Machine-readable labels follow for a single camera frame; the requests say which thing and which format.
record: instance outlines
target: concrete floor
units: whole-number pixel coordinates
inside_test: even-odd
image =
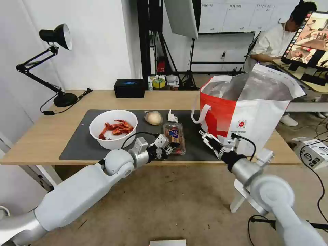
[[[198,86],[211,76],[195,75]],[[310,113],[291,113],[299,122],[297,127],[277,126],[287,141],[300,136],[314,137],[321,120]],[[82,167],[57,166],[66,179]],[[309,174],[305,182],[293,177],[295,167],[269,167],[268,173],[285,178],[294,188],[296,198],[307,193],[307,202],[296,199],[295,210],[304,218],[323,223],[317,212],[316,200],[321,190],[316,178]],[[304,167],[297,167],[308,172]],[[321,173],[325,185],[328,173]],[[250,245],[247,220],[256,211],[247,203],[236,214],[229,204],[234,198],[233,176],[225,167],[144,167],[121,180],[112,190],[83,214],[77,221],[54,230],[32,246],[60,245],[135,245],[146,246],[150,240],[186,239],[188,246]],[[255,245],[281,245],[276,232],[268,225],[252,224]],[[327,241],[328,234],[322,233]]]

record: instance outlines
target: hair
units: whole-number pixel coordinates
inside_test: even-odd
[[[290,15],[290,18],[296,22],[296,24],[301,25],[306,15],[311,11],[316,11],[317,5],[313,2],[304,2],[303,0],[295,7]]]

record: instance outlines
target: lamp shade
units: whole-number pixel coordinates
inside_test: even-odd
[[[72,50],[72,37],[68,26],[61,24],[52,30],[40,30],[40,38],[46,42],[58,43],[61,47]]]

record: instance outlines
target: white sneaker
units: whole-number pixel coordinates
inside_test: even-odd
[[[326,116],[323,113],[327,113],[327,112],[316,112],[315,115],[321,119],[326,118]]]
[[[280,119],[281,123],[284,123],[286,126],[297,126],[298,122],[294,120],[289,114],[283,115]]]

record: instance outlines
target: red and white bag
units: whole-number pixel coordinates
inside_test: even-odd
[[[256,64],[250,73],[214,76],[200,90],[200,116],[191,119],[228,145],[231,133],[253,141],[260,151],[276,128],[290,101],[305,95],[295,79]],[[251,156],[253,146],[242,140],[238,154]]]

